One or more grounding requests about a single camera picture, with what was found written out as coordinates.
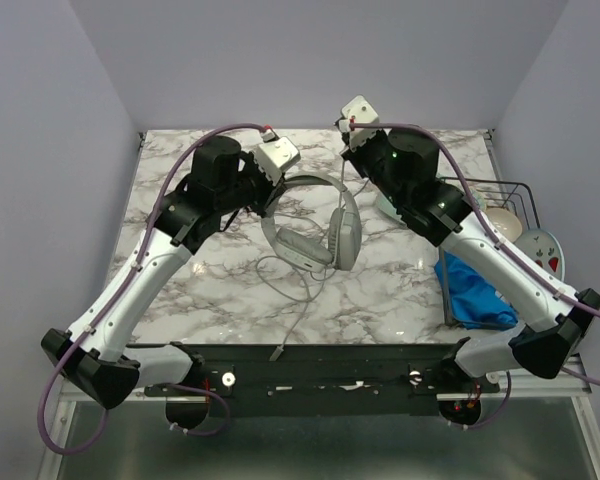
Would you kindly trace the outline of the grey over-ear headphones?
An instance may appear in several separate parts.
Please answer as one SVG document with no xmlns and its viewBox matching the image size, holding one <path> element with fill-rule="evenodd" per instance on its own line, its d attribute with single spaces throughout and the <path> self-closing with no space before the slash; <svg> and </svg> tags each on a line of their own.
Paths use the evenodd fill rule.
<svg viewBox="0 0 600 480">
<path fill-rule="evenodd" d="M 278 258 L 304 271 L 320 273 L 327 267 L 351 271 L 362 243 L 362 222 L 354 196 L 341 180 L 323 173 L 300 173 L 285 182 L 286 192 L 300 186 L 332 186 L 342 196 L 343 207 L 336 207 L 327 230 L 327 246 L 289 228 L 278 228 L 274 214 L 279 202 L 275 198 L 261 219 L 261 229 Z"/>
</svg>

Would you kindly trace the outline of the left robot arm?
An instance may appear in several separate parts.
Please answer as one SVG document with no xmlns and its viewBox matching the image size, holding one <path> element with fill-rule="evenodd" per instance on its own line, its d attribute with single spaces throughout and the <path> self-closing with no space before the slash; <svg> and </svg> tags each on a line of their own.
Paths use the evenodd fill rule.
<svg viewBox="0 0 600 480">
<path fill-rule="evenodd" d="M 107 410 L 140 387 L 169 384 L 181 395 L 200 387 L 194 353 L 176 344 L 131 348 L 131 334 L 169 279 L 220 231 L 223 216 L 244 208 L 263 212 L 299 151 L 282 137 L 245 152 L 217 135 L 191 158 L 189 174 L 160 194 L 132 256 L 94 304 L 67 330 L 51 329 L 41 341 L 60 373 Z"/>
</svg>

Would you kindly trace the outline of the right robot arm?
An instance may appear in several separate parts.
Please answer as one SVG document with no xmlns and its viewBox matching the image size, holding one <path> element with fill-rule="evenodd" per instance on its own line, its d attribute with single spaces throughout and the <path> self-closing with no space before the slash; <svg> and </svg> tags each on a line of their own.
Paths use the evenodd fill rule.
<svg viewBox="0 0 600 480">
<path fill-rule="evenodd" d="M 600 295 L 560 281 L 499 234 L 464 175 L 458 174 L 456 184 L 439 178 L 441 156 L 454 171 L 460 167 L 431 132 L 415 125 L 364 123 L 355 116 L 337 120 L 336 126 L 344 159 L 379 189 L 406 226 L 465 262 L 521 316 L 514 328 L 460 341 L 440 367 L 442 384 L 460 392 L 494 371 L 521 368 L 543 379 L 562 372 L 592 320 L 600 317 Z"/>
</svg>

